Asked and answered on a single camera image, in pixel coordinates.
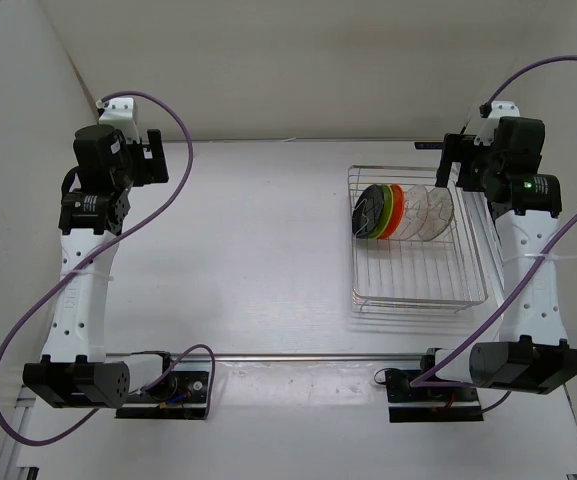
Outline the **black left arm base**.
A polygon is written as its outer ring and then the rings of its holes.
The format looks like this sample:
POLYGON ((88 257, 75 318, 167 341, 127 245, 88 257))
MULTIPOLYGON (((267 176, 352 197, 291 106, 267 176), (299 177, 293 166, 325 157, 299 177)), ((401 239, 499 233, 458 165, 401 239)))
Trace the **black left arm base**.
POLYGON ((130 387, 127 400, 115 411, 123 420, 207 420, 214 386, 214 367, 211 362, 198 365, 175 365, 155 386, 144 390, 175 361, 166 351, 146 350, 133 356, 145 359, 130 360, 130 387))

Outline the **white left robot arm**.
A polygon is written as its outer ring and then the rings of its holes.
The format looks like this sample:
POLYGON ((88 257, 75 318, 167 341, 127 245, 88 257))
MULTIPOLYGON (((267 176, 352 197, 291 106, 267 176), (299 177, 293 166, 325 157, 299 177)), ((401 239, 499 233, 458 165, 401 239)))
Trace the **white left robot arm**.
POLYGON ((129 141, 116 127, 94 124, 79 129, 73 150, 77 164, 61 186, 64 287, 41 358, 27 363, 23 383, 54 408, 121 407, 129 397, 130 371, 109 362, 104 317, 116 238, 130 210, 134 187, 168 181, 157 129, 146 141, 129 141))

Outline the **black plate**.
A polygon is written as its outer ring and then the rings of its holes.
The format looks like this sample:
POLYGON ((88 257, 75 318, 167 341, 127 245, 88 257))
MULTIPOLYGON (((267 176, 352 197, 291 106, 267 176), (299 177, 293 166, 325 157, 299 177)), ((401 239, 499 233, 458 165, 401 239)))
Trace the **black plate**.
POLYGON ((368 186, 357 199, 352 212, 352 233, 369 238, 376 230, 385 205, 385 194, 378 184, 368 186))

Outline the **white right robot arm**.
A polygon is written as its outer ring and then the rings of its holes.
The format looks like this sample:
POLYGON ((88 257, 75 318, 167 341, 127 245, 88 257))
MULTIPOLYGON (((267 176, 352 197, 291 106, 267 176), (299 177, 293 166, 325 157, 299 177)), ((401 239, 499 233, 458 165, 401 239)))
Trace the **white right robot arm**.
POLYGON ((546 395, 577 375, 547 257, 562 198, 557 177, 538 171, 545 125, 513 116, 489 124, 489 134, 445 136, 437 183, 458 162, 458 188, 484 195, 501 246, 503 302, 462 345, 436 350, 434 365, 412 381, 432 400, 453 384, 546 395))

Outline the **clear textured glass plate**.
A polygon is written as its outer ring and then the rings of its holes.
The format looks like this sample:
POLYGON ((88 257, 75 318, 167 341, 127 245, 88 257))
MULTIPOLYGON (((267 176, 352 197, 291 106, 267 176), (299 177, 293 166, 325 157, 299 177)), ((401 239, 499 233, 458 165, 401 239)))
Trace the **clear textured glass plate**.
POLYGON ((454 202, 447 188, 433 188, 427 195, 428 214, 417 236, 422 241, 431 241, 442 234, 454 216, 454 202))

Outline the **orange plate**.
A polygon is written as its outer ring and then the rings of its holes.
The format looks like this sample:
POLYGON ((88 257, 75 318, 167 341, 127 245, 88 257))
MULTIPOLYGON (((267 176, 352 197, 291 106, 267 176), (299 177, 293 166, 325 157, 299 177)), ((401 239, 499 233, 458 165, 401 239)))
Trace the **orange plate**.
POLYGON ((402 221, 405 211, 405 192, 399 184, 390 185, 392 191, 393 209, 390 221, 384 231, 384 238, 390 238, 402 221))

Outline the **green plate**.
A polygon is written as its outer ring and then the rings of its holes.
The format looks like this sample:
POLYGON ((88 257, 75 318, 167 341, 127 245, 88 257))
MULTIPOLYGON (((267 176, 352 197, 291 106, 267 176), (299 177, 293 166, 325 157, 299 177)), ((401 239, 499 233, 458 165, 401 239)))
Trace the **green plate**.
POLYGON ((372 239, 378 239, 386 230, 386 227, 391 220, 394 207, 393 192, 391 186, 388 184, 380 184, 380 187, 384 196, 384 202, 375 230, 371 234, 372 239))

